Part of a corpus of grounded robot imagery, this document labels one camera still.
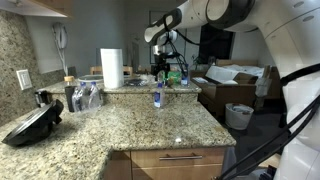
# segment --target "drawer handle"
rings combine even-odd
[[[167,161],[167,160],[185,160],[185,159],[202,159],[202,156],[198,156],[194,153],[192,153],[192,156],[170,156],[167,154],[166,157],[160,157],[160,161]]]

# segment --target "chair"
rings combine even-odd
[[[126,72],[129,74],[129,76],[133,75],[133,68],[130,66],[123,66],[123,72]],[[93,66],[90,67],[90,74],[102,74],[102,66]]]

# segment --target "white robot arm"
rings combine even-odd
[[[320,112],[303,111],[320,99],[320,1],[189,0],[151,24],[145,40],[157,45],[168,30],[206,23],[233,32],[261,31],[284,85],[290,81],[283,87],[288,124],[300,113],[301,120],[310,120],[305,128],[299,128],[302,122],[290,128],[302,131],[285,147],[275,179],[320,180]]]

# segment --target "wall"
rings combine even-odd
[[[149,0],[135,0],[126,1],[126,33],[127,33],[127,47],[128,54],[131,54],[131,44],[135,42],[139,45],[139,58],[142,67],[150,67],[150,46],[144,40],[144,31],[149,25],[149,11],[171,11],[172,9],[181,5],[184,1],[149,1]],[[201,28],[190,28],[187,30],[187,37],[195,42],[200,41]],[[186,45],[185,58],[188,63],[192,63],[192,55],[198,56],[199,47]]]
[[[76,0],[72,18],[27,17],[38,60],[60,64],[51,31],[52,24],[59,21],[68,32],[67,65],[75,66],[78,76],[89,74],[90,66],[101,65],[99,48],[124,49],[126,64],[124,14],[122,0]]]
[[[275,65],[261,32],[238,32],[235,35],[231,59],[258,60],[260,65]]]
[[[28,69],[33,88],[20,90],[17,70]],[[39,74],[25,18],[0,10],[0,126],[36,108],[34,91],[63,79],[62,71]]]

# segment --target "cabinet drawer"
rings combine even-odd
[[[133,168],[133,180],[211,180],[221,174],[222,165]]]
[[[225,148],[132,151],[133,168],[222,164]]]

